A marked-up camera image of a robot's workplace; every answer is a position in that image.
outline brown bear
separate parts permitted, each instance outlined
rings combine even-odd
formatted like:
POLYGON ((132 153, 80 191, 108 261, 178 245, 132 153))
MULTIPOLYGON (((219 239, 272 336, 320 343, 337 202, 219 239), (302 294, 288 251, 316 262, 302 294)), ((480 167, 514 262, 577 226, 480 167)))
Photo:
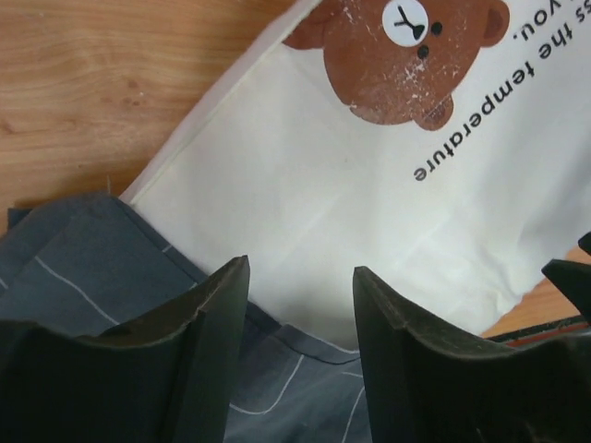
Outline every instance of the brown bear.
POLYGON ((502 0, 323 0, 284 43, 323 49, 332 88, 379 125, 442 128, 452 92, 509 26, 502 0))

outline dark blue cloth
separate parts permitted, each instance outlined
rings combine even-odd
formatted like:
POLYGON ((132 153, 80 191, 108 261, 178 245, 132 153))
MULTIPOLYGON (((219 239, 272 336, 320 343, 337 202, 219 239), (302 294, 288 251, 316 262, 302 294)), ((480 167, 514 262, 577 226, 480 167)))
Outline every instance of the dark blue cloth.
MULTIPOLYGON (((11 210, 0 240, 0 318, 100 334, 206 279, 117 198, 11 210)), ((369 443, 359 354, 249 304, 227 443, 369 443)))

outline white fabric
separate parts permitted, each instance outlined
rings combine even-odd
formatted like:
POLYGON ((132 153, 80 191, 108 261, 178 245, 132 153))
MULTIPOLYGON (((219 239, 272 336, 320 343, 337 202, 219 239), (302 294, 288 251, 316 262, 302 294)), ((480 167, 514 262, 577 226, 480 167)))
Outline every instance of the white fabric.
POLYGON ((300 0, 260 36, 123 200, 206 271, 248 254, 251 299, 326 340, 355 345, 360 265, 482 332, 591 228, 591 14, 583 1, 560 0, 550 16, 549 0, 507 0, 505 37, 479 52, 452 93, 450 121, 427 131, 353 115, 322 50, 282 44, 315 3, 300 0), (539 9, 547 22, 525 41, 519 31, 539 9), (565 22, 572 38, 542 59, 540 46, 565 22), (520 68, 521 84, 471 128, 486 96, 520 68), (427 160, 466 128, 429 173, 427 160))

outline bear face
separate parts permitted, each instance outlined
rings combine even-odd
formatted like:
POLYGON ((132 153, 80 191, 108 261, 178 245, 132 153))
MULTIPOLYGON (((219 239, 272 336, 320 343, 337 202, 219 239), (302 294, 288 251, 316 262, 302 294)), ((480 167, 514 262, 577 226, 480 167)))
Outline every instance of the bear face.
POLYGON ((324 0, 284 43, 323 49, 341 102, 378 125, 442 128, 452 92, 509 26, 502 0, 324 0))

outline wooden surface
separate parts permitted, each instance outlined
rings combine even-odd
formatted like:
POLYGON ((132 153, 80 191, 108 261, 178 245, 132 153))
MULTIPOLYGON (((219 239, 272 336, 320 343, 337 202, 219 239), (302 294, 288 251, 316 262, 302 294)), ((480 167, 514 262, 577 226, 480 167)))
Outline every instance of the wooden surface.
MULTIPOLYGON (((0 0, 0 212, 119 194, 292 1, 0 0)), ((542 283, 488 335, 573 314, 542 283)))

